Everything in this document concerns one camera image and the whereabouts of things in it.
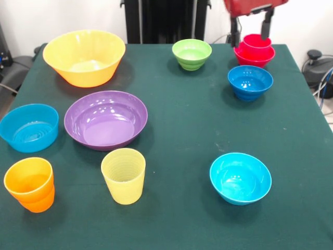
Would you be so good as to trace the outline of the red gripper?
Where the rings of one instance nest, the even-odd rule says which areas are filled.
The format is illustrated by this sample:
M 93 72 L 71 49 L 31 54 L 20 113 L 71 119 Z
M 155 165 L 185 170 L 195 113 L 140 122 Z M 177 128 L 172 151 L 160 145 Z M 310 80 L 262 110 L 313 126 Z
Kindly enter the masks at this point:
M 238 17 L 258 14 L 262 11 L 265 18 L 262 22 L 261 39 L 266 40 L 270 35 L 271 19 L 274 15 L 274 8 L 287 3 L 288 0 L 224 0 L 225 7 L 230 18 L 230 44 L 238 47 L 240 31 L 238 29 Z

